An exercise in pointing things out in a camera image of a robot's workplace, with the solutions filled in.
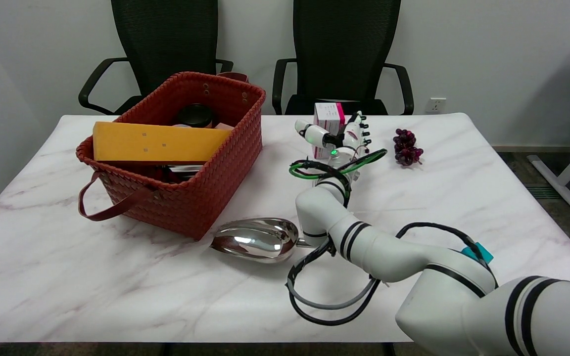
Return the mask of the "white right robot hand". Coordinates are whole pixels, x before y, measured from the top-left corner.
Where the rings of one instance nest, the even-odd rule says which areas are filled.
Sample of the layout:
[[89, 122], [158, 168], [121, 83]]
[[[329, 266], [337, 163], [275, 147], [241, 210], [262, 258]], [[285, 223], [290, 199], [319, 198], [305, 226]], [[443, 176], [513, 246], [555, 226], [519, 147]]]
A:
[[366, 118], [361, 110], [356, 111], [346, 124], [341, 125], [337, 133], [331, 133], [328, 129], [305, 120], [296, 120], [294, 128], [306, 142], [314, 147], [315, 158], [324, 159], [334, 155], [333, 151], [344, 147], [358, 154], [360, 147], [367, 145], [365, 136], [368, 133], [364, 131], [367, 128], [367, 124], [364, 123]]

